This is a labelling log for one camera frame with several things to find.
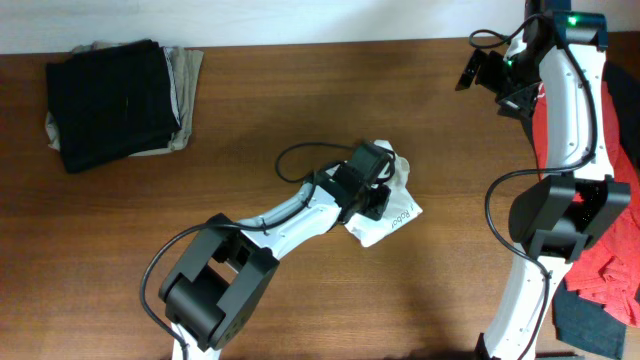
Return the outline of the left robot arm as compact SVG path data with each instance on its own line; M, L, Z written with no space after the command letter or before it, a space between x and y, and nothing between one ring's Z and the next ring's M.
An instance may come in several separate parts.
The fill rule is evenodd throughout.
M255 311L281 259L355 217L379 221L395 173L392 150L371 142L350 159L298 179L300 190L272 210L237 222L219 213L178 235L193 239L163 280L161 326L175 359L216 359Z

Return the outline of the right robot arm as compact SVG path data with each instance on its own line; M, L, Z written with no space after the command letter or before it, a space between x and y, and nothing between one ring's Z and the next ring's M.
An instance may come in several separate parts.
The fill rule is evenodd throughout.
M605 143L605 16L575 12L568 1L528 0L523 23L496 38L472 45L456 88L485 87L500 115L521 121L533 118L543 94L547 153L531 171L539 181L510 207L509 235L497 238L514 259L498 312L479 335L474 356L533 359L560 282L628 207L631 188L616 181Z

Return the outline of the white t-shirt with robot print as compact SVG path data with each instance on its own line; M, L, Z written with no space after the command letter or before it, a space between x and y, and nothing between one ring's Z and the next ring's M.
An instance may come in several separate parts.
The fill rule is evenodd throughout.
M407 189L410 175L408 160L396 155L394 165L394 175L385 182L391 192L381 219L374 221L364 215L354 214L345 225L347 231L354 235L363 247L376 244L416 219L423 212Z

